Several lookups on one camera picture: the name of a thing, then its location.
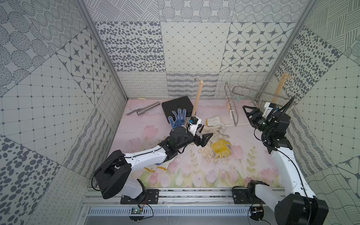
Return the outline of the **grey clip hanger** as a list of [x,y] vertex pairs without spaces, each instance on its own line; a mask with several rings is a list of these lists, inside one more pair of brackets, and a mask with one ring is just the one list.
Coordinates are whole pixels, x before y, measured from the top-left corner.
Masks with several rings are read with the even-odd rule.
[[230,102],[231,102],[231,107],[234,113],[234,118],[233,120],[233,125],[236,127],[237,125],[239,125],[239,113],[237,110],[237,106],[235,104],[235,100],[237,99],[238,96],[244,96],[243,99],[251,99],[254,101],[257,101],[258,103],[264,102],[264,100],[262,100],[259,97],[254,97],[254,96],[250,96],[250,94],[242,94],[237,92],[238,89],[242,89],[242,90],[246,90],[246,91],[250,91],[250,92],[255,92],[255,93],[260,93],[260,94],[265,94],[265,95],[269,95],[275,98],[275,102],[280,98],[280,99],[284,99],[284,100],[290,100],[289,97],[283,97],[280,96],[280,94],[271,94],[269,92],[265,92],[265,91],[260,91],[254,88],[250,88],[247,86],[242,86],[242,85],[230,85],[229,82],[225,82],[224,84],[224,91],[225,91],[225,97],[229,97]]

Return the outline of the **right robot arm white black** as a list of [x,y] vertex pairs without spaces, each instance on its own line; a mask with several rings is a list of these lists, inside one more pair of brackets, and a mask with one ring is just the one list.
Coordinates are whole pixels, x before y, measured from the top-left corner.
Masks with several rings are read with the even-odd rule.
[[285,197],[282,197],[266,182],[251,180],[247,184],[246,197],[254,203],[265,203],[274,212],[279,225],[322,225],[329,207],[306,183],[293,147],[286,138],[291,119],[286,111],[293,101],[292,97],[283,107],[267,102],[265,112],[257,107],[243,106],[250,125],[261,131],[260,141],[277,164],[285,188]]

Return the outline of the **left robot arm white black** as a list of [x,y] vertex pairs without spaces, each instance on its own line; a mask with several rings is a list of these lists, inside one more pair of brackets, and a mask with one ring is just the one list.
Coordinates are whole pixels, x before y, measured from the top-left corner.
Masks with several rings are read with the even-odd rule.
[[171,130],[169,136],[157,146],[137,152],[122,153],[114,151],[95,170],[93,178],[96,180],[103,199],[110,199],[117,194],[136,200],[144,201],[147,189],[140,179],[134,180],[130,175],[138,170],[154,164],[163,164],[172,160],[191,143],[204,147],[213,133],[192,134],[184,127],[176,127]]

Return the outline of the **beige dirty knit gloves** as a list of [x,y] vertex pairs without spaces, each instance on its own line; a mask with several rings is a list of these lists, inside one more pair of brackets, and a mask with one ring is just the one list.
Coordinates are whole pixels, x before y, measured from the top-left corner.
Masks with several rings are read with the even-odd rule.
[[229,135],[223,134],[225,127],[222,126],[216,126],[216,127],[208,127],[208,126],[204,126],[201,134],[208,134],[208,133],[213,133],[212,138],[210,139],[210,141],[207,143],[207,145],[205,147],[202,147],[201,149],[199,149],[199,153],[202,154],[202,157],[205,158],[206,162],[211,162],[213,161],[214,163],[218,162],[219,159],[215,159],[215,153],[212,150],[211,145],[215,142],[217,142],[218,140],[221,139],[225,139],[228,142],[230,139]]

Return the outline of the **white glove yellow cuff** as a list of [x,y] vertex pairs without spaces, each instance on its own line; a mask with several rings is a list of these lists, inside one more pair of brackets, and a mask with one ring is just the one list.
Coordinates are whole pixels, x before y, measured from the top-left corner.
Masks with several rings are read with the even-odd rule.
[[206,126],[208,127],[216,127],[222,126],[225,127],[225,124],[221,121],[221,117],[219,115],[206,119]]

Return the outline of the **blue dotted glove far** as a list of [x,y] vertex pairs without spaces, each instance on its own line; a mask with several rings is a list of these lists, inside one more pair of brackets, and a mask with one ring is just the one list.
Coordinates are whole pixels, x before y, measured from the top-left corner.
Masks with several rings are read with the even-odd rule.
[[168,121],[172,128],[176,127],[182,127],[185,125],[185,119],[186,119],[186,109],[180,109],[178,108],[177,112],[172,111],[172,114],[174,115],[175,119],[172,116],[168,116]]

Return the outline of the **blue dotted glove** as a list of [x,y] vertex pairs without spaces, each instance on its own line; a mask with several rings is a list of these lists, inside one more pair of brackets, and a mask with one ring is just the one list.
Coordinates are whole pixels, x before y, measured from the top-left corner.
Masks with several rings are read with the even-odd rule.
[[170,164],[169,161],[164,163],[157,163],[150,166],[145,167],[144,169],[148,172],[155,173],[156,170],[164,170],[166,171],[168,169],[168,165]]
[[177,112],[172,111],[172,114],[174,115],[175,119],[172,116],[168,116],[168,121],[172,128],[176,127],[182,127],[185,125],[185,119],[186,119],[186,109],[180,109],[178,108]]

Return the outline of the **black flat pad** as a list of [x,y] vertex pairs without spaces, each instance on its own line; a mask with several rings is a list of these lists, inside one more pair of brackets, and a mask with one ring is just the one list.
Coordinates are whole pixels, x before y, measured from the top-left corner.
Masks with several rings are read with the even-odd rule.
[[186,109],[186,116],[187,117],[191,117],[192,112],[193,112],[193,104],[190,101],[188,96],[183,96],[183,97],[179,97],[176,99],[172,99],[166,102],[163,102],[161,104],[163,112],[165,114],[166,119],[168,120],[168,117],[172,117],[172,119],[175,121],[176,117],[175,115],[172,113],[172,111],[175,111],[176,113],[178,112],[178,109]]

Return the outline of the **blue dotted glove near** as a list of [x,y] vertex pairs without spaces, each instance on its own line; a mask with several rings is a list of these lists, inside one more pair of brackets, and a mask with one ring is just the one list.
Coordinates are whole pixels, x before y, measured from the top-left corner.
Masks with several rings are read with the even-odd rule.
[[150,166],[145,167],[144,169],[148,172],[155,173],[156,170],[164,170],[166,171],[168,169],[168,165],[170,164],[169,161],[164,163],[157,163]]

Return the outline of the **grey metal cylinder tool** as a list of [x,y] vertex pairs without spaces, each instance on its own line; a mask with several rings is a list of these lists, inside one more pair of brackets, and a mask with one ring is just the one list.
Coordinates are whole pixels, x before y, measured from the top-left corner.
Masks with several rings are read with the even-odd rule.
[[153,109],[153,108],[155,108],[155,107],[157,107],[159,105],[160,105],[160,102],[155,102],[155,103],[153,103],[153,104],[151,104],[149,106],[146,106],[146,107],[139,108],[139,109],[136,109],[134,111],[131,111],[131,112],[127,113],[127,116],[129,116],[129,115],[131,115],[133,113],[136,113],[137,115],[142,115],[142,114],[146,113],[147,111],[149,111],[149,110],[151,110],[151,109]]

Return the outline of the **small black module right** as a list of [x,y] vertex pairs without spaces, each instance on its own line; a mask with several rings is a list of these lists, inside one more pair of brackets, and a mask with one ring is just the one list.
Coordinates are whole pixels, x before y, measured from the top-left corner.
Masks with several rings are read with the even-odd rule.
[[251,206],[249,208],[249,217],[254,221],[261,221],[264,217],[263,207]]

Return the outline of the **small circuit board left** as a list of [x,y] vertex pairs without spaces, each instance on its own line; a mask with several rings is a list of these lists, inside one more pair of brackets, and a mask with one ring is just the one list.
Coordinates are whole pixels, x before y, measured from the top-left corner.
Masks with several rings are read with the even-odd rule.
[[132,208],[129,218],[132,222],[139,222],[144,219],[143,210],[140,208]]

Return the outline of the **wooden drying rack frame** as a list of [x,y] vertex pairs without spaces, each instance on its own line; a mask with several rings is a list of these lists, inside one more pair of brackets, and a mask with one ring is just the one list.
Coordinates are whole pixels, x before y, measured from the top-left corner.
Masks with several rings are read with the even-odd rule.
[[280,94],[280,93],[281,93],[281,90],[283,89],[283,87],[284,87],[284,85],[285,85],[285,83],[286,83],[286,81],[287,81],[287,79],[288,79],[289,77],[290,77],[290,76],[289,76],[287,73],[283,74],[283,76],[282,76],[282,78],[281,78],[281,80],[280,80],[280,82],[279,82],[279,84],[278,84],[278,86],[277,86],[277,89],[276,89],[276,91],[275,91],[274,94]]

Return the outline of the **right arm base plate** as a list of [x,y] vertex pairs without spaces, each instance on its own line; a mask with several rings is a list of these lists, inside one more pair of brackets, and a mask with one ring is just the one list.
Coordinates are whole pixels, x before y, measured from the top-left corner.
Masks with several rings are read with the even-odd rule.
[[244,187],[233,187],[232,190],[232,198],[234,204],[253,204],[247,196],[247,189]]

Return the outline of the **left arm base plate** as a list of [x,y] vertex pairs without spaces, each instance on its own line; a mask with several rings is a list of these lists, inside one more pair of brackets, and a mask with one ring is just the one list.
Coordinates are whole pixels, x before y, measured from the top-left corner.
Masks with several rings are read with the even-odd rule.
[[147,189],[143,191],[138,197],[132,199],[128,196],[122,196],[121,204],[158,204],[159,189]]

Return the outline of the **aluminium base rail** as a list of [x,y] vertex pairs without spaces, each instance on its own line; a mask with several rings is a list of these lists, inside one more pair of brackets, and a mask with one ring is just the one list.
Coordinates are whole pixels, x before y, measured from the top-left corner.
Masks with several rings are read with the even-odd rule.
[[[234,205],[232,197],[232,187],[207,187],[207,188],[158,188],[158,204],[150,206],[188,206],[188,205]],[[83,199],[80,201],[81,206],[118,206],[121,204],[122,195],[117,194],[110,199],[103,199],[100,192],[87,189]],[[125,204],[125,205],[142,205],[142,204]]]

